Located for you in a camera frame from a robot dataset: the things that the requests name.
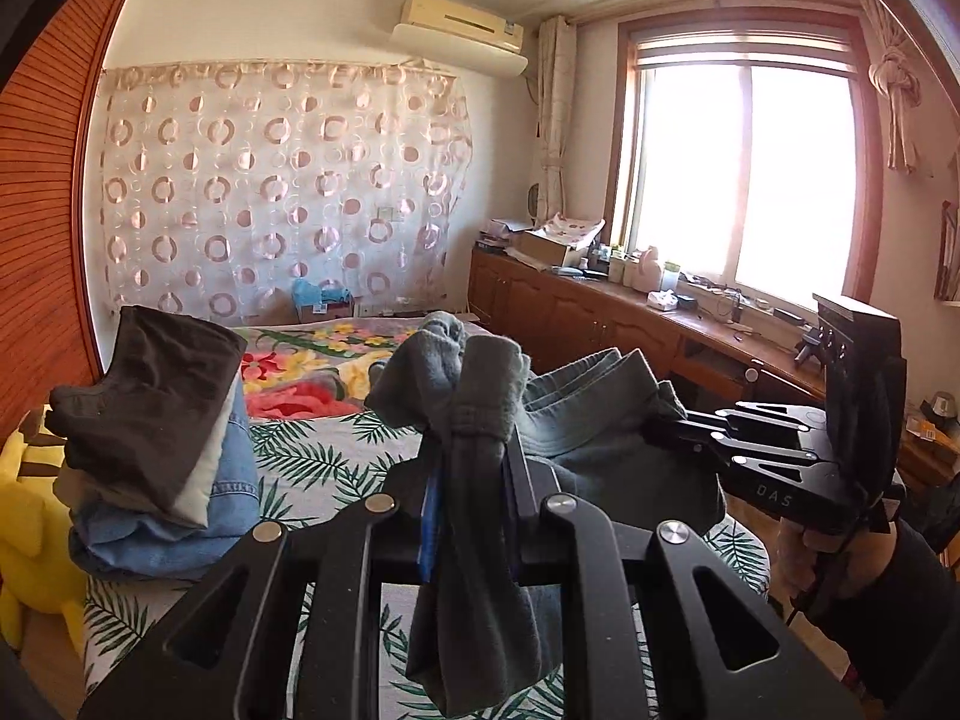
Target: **wall-mounted air conditioner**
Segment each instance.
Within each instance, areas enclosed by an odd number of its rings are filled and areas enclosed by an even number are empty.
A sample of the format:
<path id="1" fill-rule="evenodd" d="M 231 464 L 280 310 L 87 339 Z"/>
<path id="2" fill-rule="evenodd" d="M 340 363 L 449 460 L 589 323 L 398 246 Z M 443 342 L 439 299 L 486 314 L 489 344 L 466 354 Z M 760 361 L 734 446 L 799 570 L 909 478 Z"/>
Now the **wall-mounted air conditioner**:
<path id="1" fill-rule="evenodd" d="M 449 0 L 407 0 L 390 42 L 424 59 L 504 79 L 527 66 L 522 26 Z"/>

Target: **window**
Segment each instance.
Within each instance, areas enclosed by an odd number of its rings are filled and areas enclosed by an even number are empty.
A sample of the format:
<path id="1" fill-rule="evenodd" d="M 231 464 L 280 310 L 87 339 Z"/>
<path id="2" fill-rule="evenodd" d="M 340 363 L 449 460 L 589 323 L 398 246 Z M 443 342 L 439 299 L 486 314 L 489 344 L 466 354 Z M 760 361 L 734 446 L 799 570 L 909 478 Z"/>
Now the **window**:
<path id="1" fill-rule="evenodd" d="M 859 82 L 862 34 L 840 17 L 709 15 L 694 28 L 621 28 L 611 242 L 655 245 L 775 305 L 869 298 L 880 209 L 868 207 L 878 132 L 866 131 L 865 107 L 877 127 L 878 115 Z"/>

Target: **metal bolt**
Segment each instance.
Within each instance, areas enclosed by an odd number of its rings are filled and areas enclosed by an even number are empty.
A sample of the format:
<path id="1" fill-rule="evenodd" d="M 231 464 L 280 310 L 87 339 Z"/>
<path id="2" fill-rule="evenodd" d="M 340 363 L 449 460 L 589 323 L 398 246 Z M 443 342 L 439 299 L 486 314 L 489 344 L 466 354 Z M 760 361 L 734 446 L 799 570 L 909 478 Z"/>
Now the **metal bolt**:
<path id="1" fill-rule="evenodd" d="M 363 502 L 363 505 L 367 507 L 367 511 L 373 512 L 374 514 L 389 512 L 396 504 L 397 501 L 392 499 L 387 493 L 373 493 L 373 495 Z"/>
<path id="2" fill-rule="evenodd" d="M 276 541 L 282 535 L 283 528 L 280 527 L 280 522 L 273 522 L 272 520 L 261 522 L 256 528 L 253 528 L 253 537 L 264 544 Z"/>
<path id="3" fill-rule="evenodd" d="M 683 522 L 678 522 L 676 519 L 668 519 L 666 522 L 661 522 L 661 524 L 656 527 L 656 531 L 668 544 L 683 544 L 690 538 L 690 528 L 686 527 Z"/>
<path id="4" fill-rule="evenodd" d="M 566 493 L 557 493 L 546 499 L 546 508 L 554 514 L 570 514 L 577 508 L 577 499 Z"/>

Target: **bed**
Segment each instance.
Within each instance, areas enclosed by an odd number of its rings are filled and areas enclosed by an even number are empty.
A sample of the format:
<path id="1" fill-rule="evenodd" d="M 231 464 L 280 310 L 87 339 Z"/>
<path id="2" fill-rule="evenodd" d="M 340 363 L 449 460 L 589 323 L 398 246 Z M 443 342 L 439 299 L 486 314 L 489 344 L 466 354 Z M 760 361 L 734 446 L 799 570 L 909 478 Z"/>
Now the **bed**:
<path id="1" fill-rule="evenodd" d="M 248 339 L 244 393 L 248 409 L 268 408 L 278 418 L 253 415 L 251 441 L 260 476 L 260 512 L 292 528 L 323 522 L 350 503 L 379 490 L 387 471 L 416 456 L 419 435 L 393 430 L 359 406 L 366 384 L 357 370 L 383 356 L 416 329 L 416 319 L 359 319 L 288 328 L 244 328 Z M 349 362 L 359 365 L 344 367 Z M 341 397 L 313 402 L 294 385 L 317 381 L 338 371 Z M 272 400 L 257 397 L 280 391 Z M 350 407 L 336 415 L 297 418 L 305 410 Z M 760 540 L 729 515 L 707 536 L 707 543 L 758 593 L 765 593 L 770 563 Z M 162 617 L 189 585 L 183 581 L 138 581 L 117 584 L 90 579 L 85 604 L 83 673 L 86 689 L 96 688 Z M 294 663 L 304 637 L 308 588 Z M 380 615 L 380 716 L 389 720 L 435 720 L 440 714 L 424 690 L 404 676 L 408 632 L 416 588 L 385 586 Z M 648 679 L 640 615 L 637 640 Z M 294 682 L 288 685 L 288 715 Z M 472 717 L 481 720 L 552 720 L 563 714 L 563 673 L 557 672 L 506 704 Z"/>

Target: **white wall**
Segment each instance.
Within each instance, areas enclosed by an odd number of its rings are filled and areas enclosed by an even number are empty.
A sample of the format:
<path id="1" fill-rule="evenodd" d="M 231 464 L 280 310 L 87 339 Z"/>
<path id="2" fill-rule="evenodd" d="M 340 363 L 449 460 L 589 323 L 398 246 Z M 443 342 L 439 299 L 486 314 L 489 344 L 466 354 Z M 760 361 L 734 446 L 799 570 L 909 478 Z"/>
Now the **white wall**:
<path id="1" fill-rule="evenodd" d="M 127 0 L 104 66 L 255 58 L 403 61 L 409 57 L 387 45 L 403 1 Z M 469 250 L 478 226 L 491 215 L 524 213 L 536 136 L 536 106 L 522 77 L 458 74 L 467 96 L 473 162 L 451 219 L 451 308 L 466 303 Z M 93 229 L 88 240 L 99 242 L 99 234 Z"/>
<path id="2" fill-rule="evenodd" d="M 872 57 L 879 57 L 872 34 L 865 32 Z M 584 25 L 577 32 L 577 81 L 563 172 L 568 213 L 573 217 L 603 215 L 613 143 L 616 42 L 614 20 Z M 947 96 L 932 72 L 920 60 L 915 64 L 923 84 L 923 103 L 914 119 L 923 165 L 916 175 L 884 171 L 882 233 L 871 303 L 901 320 L 907 394 L 919 403 L 938 389 L 960 394 L 960 308 L 943 306 L 932 297 L 941 202 L 951 196 L 947 161 L 957 131 Z M 889 118 L 882 98 L 880 114 L 886 143 Z"/>

